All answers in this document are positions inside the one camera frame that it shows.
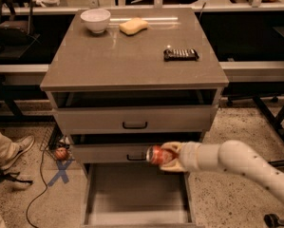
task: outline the red object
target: red object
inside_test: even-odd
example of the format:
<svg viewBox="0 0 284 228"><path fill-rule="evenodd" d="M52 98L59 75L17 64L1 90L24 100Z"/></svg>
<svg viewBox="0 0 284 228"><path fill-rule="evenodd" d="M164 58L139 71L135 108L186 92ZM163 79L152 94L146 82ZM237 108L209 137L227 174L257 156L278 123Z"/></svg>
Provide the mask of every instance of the red object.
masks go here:
<svg viewBox="0 0 284 228"><path fill-rule="evenodd" d="M59 147L54 151L54 156L55 156L56 160L64 161L64 160L67 160L69 155L68 155L66 148Z"/></svg>
<svg viewBox="0 0 284 228"><path fill-rule="evenodd" d="M177 157L178 154L171 150L161 149L158 145L150 147L147 151L147 160L153 164L167 164Z"/></svg>

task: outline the open drawer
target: open drawer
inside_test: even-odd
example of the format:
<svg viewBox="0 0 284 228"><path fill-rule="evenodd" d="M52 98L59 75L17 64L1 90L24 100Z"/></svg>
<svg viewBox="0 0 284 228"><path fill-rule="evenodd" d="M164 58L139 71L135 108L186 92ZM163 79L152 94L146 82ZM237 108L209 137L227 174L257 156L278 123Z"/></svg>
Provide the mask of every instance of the open drawer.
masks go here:
<svg viewBox="0 0 284 228"><path fill-rule="evenodd" d="M89 165L82 227L197 227L188 174L149 163Z"/></svg>

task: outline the yellow sponge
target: yellow sponge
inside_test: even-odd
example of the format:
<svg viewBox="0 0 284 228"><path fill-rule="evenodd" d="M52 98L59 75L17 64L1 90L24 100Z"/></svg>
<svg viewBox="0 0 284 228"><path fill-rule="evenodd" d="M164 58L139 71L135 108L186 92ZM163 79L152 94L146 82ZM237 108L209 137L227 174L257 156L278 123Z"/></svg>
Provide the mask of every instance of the yellow sponge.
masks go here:
<svg viewBox="0 0 284 228"><path fill-rule="evenodd" d="M120 30L127 35L136 34L142 29L147 29L147 28L148 28L148 22L146 22L141 18L133 18L127 22L120 24Z"/></svg>

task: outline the white bowl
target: white bowl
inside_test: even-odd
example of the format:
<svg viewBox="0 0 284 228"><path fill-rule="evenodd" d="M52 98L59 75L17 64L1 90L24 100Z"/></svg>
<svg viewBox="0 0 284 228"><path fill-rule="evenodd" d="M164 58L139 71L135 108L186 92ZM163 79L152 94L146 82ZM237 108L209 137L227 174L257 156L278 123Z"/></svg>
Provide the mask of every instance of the white bowl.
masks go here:
<svg viewBox="0 0 284 228"><path fill-rule="evenodd" d="M110 23L111 13L106 9L90 9L81 14L85 26L93 33L103 33Z"/></svg>

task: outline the gray cabinet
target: gray cabinet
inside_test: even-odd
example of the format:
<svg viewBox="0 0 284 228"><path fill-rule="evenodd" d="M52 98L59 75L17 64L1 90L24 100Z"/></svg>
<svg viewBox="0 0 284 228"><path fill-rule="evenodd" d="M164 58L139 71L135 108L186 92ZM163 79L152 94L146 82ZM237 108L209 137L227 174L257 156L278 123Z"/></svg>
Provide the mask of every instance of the gray cabinet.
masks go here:
<svg viewBox="0 0 284 228"><path fill-rule="evenodd" d="M113 9L93 35L78 12L41 88L88 185L82 227L195 227L188 174L145 161L152 144L200 141L227 78L191 9ZM149 28L134 36L119 23ZM198 61L164 62L166 48L193 48Z"/></svg>

